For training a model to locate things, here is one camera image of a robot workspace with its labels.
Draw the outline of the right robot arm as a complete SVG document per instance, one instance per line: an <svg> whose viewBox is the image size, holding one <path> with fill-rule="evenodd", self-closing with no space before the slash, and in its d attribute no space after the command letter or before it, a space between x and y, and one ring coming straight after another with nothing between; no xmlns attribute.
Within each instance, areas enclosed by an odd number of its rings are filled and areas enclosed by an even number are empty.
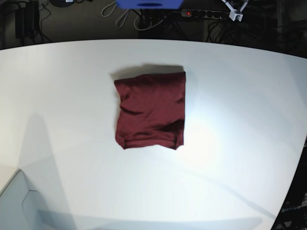
<svg viewBox="0 0 307 230"><path fill-rule="evenodd" d="M93 0L49 0L53 6L58 8L66 8L73 4L81 4L84 2L92 2Z"/></svg>

